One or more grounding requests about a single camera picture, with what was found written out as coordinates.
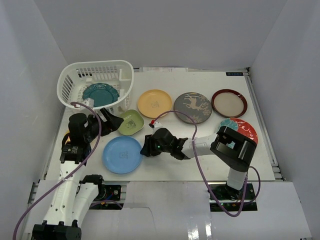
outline gray plate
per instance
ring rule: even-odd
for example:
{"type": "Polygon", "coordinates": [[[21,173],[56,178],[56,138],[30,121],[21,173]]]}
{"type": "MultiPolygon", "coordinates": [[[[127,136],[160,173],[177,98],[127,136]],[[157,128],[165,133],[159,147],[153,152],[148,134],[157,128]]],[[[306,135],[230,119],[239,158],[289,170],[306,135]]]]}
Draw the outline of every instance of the gray plate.
{"type": "MultiPolygon", "coordinates": [[[[174,102],[174,110],[183,112],[189,115],[197,124],[205,122],[211,115],[211,102],[200,93],[186,92],[180,95],[174,102]]],[[[192,124],[192,121],[180,114],[176,113],[178,118],[187,124],[192,124]]]]}

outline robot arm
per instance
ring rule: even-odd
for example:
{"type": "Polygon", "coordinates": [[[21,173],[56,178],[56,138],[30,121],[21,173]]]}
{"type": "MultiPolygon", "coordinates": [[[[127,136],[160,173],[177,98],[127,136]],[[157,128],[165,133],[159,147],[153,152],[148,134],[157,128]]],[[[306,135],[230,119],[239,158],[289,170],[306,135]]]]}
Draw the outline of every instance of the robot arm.
{"type": "MultiPolygon", "coordinates": [[[[106,121],[101,121],[101,135],[116,131],[124,121],[106,109],[100,110],[106,121]]],[[[90,154],[90,143],[99,132],[98,120],[84,113],[69,118],[68,133],[62,141],[60,173],[58,181],[64,181],[90,154]]],[[[80,240],[81,224],[93,200],[104,194],[101,175],[89,175],[81,181],[86,166],[83,165],[71,177],[58,186],[42,224],[35,224],[32,236],[35,240],[80,240]]]]}
{"type": "MultiPolygon", "coordinates": [[[[191,138],[176,138],[159,122],[150,126],[153,133],[145,136],[142,155],[150,157],[165,152],[178,160],[195,157],[191,138]]],[[[257,147],[253,140],[222,126],[216,134],[196,138],[194,144],[199,156],[215,154],[224,161],[230,167],[226,184],[241,190],[257,147]]]]}

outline white enclosure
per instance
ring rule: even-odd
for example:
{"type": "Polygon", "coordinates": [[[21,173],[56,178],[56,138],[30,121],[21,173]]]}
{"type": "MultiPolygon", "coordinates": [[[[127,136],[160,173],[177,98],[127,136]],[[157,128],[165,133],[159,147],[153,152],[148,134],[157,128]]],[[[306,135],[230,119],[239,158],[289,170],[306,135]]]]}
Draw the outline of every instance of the white enclosure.
{"type": "Polygon", "coordinates": [[[319,0],[0,0],[1,239],[12,238],[47,169],[64,67],[123,59],[134,68],[250,68],[280,170],[320,240],[319,25],[319,0]]]}

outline logo on plate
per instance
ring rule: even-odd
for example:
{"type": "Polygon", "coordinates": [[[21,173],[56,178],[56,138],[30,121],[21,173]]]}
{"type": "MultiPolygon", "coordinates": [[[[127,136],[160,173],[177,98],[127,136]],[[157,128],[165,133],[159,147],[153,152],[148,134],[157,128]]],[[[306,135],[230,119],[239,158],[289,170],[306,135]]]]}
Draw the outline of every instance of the logo on plate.
{"type": "Polygon", "coordinates": [[[151,103],[151,107],[152,107],[152,108],[158,108],[158,107],[159,107],[158,101],[152,102],[152,103],[151,103]]]}
{"type": "Polygon", "coordinates": [[[128,151],[120,152],[119,157],[121,159],[128,159],[128,151]]]}
{"type": "Polygon", "coordinates": [[[135,122],[133,120],[130,120],[128,121],[125,126],[128,128],[128,129],[134,129],[137,125],[135,124],[135,122]]]}

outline white plastic basket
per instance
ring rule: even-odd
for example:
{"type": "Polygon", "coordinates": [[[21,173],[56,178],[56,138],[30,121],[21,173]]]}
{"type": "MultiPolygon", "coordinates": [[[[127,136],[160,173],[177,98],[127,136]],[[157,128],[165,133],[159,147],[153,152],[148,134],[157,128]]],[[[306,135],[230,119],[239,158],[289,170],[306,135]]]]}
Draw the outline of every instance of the white plastic basket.
{"type": "Polygon", "coordinates": [[[65,67],[60,74],[56,93],[61,103],[75,112],[79,108],[71,102],[83,102],[84,90],[91,84],[105,83],[114,87],[119,98],[116,102],[94,107],[94,110],[106,108],[114,115],[126,111],[132,99],[134,68],[124,60],[76,62],[65,67]]]}

